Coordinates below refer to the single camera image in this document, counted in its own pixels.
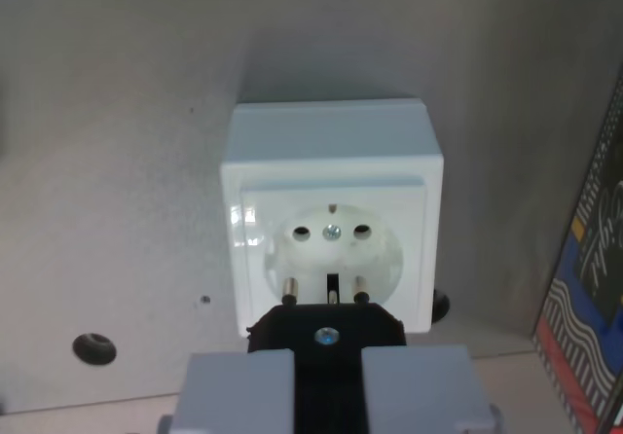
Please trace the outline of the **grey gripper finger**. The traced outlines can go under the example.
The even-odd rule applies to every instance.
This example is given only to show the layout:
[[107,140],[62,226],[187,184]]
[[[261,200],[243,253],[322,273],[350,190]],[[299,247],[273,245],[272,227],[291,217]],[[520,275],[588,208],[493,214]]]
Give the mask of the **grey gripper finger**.
[[494,433],[489,398],[463,345],[362,350],[371,433]]
[[292,433],[295,357],[289,349],[191,356],[160,433]]

